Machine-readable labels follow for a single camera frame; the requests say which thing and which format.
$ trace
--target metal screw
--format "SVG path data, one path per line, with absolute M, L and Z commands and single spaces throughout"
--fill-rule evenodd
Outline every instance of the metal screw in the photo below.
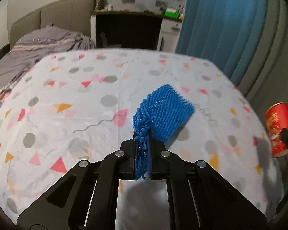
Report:
M 122 150 L 118 150 L 117 152 L 115 152 L 115 155 L 118 157 L 123 156 L 124 154 L 125 154 L 125 152 Z
M 168 157 L 170 154 L 171 153 L 169 151 L 167 151 L 167 150 L 161 151 L 161 156 L 163 156 L 163 157 Z
M 206 167 L 206 163 L 204 162 L 204 161 L 198 161 L 197 162 L 197 165 L 200 167 L 200 168 L 204 168 L 204 167 Z
M 82 161 L 79 163 L 79 166 L 80 166 L 81 168 L 84 168 L 84 167 L 88 166 L 88 161 L 87 161 L 87 160 L 82 160 Z

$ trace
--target cabinet handle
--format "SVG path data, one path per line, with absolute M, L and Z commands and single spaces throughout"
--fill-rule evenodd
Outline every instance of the cabinet handle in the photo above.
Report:
M 180 30 L 180 27 L 174 27 L 174 26 L 172 26 L 172 29 L 173 29 L 173 30 L 178 30 L 178 31 L 179 31 L 179 30 Z
M 164 37 L 161 38 L 160 49 L 159 51 L 163 51 L 164 48 Z

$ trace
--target green box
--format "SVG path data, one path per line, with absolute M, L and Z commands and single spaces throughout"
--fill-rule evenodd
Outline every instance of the green box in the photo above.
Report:
M 172 13 L 172 12 L 165 11 L 164 12 L 164 16 L 167 16 L 167 17 L 170 17 L 170 18 L 174 18 L 174 19 L 178 19 L 179 18 L 179 13 Z

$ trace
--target wall socket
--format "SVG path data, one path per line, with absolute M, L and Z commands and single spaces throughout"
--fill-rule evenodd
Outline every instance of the wall socket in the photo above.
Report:
M 135 3 L 135 0 L 123 0 L 123 3 Z

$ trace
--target white cabinet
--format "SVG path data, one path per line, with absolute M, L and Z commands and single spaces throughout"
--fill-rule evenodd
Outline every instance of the white cabinet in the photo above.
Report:
M 163 19 L 160 29 L 157 50 L 174 53 L 177 47 L 181 22 Z

